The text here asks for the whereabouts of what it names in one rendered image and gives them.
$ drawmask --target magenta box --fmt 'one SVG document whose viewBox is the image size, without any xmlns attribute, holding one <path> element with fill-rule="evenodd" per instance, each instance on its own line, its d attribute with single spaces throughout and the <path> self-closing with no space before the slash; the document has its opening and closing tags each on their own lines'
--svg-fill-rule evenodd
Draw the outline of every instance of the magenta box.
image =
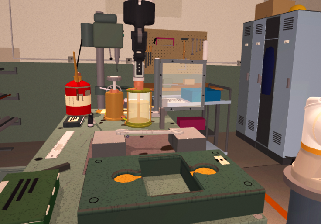
<svg viewBox="0 0 321 224">
<path fill-rule="evenodd" d="M 177 117 L 176 123 L 180 128 L 194 127 L 198 131 L 205 130 L 205 119 L 203 117 Z"/>
</svg>

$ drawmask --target transparent panel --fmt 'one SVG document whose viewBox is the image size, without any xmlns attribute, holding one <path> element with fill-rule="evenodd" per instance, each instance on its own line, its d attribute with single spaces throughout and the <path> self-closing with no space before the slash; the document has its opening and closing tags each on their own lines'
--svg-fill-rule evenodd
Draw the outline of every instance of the transparent panel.
<svg viewBox="0 0 321 224">
<path fill-rule="evenodd" d="M 150 119 L 150 93 L 130 93 L 127 98 L 127 120 L 131 123 L 145 123 Z"/>
<path fill-rule="evenodd" d="M 203 64 L 163 63 L 162 96 L 167 107 L 199 107 Z"/>
</svg>

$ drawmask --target hammer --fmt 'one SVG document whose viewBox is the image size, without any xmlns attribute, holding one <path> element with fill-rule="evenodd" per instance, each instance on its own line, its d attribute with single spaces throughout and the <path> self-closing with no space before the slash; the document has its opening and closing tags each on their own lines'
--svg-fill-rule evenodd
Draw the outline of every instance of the hammer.
<svg viewBox="0 0 321 224">
<path fill-rule="evenodd" d="M 183 46 L 183 59 L 185 59 L 185 40 L 188 40 L 188 38 L 181 38 L 181 40 L 184 40 L 184 46 Z"/>
</svg>

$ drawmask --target floor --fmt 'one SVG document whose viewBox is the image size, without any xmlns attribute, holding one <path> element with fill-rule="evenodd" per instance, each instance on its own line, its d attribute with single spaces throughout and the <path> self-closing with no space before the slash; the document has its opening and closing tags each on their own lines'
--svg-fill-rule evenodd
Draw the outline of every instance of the floor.
<svg viewBox="0 0 321 224">
<path fill-rule="evenodd" d="M 225 149 L 225 137 L 226 133 L 219 133 L 218 147 L 220 149 Z M 0 144 L 0 148 L 15 147 L 12 151 L 0 152 L 0 168 L 5 169 L 5 167 L 26 166 L 42 145 L 43 142 Z M 151 148 L 146 145 L 144 149 L 135 153 L 144 154 L 146 150 L 150 149 Z M 171 152 L 170 148 L 159 148 L 158 150 Z M 265 154 L 256 150 L 242 139 L 236 137 L 235 132 L 229 133 L 228 155 L 229 158 L 266 189 L 267 195 L 287 211 L 290 188 L 283 182 L 283 170 L 286 165 L 280 165 Z M 286 224 L 287 222 L 267 202 L 265 202 L 263 214 L 271 224 Z"/>
</svg>

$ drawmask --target white paper towel roll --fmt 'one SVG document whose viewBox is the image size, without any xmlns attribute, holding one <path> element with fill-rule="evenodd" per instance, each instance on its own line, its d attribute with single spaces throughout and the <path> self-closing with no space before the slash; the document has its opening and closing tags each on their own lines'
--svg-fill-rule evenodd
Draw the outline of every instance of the white paper towel roll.
<svg viewBox="0 0 321 224">
<path fill-rule="evenodd" d="M 203 60 L 207 60 L 208 40 L 203 41 Z"/>
</svg>

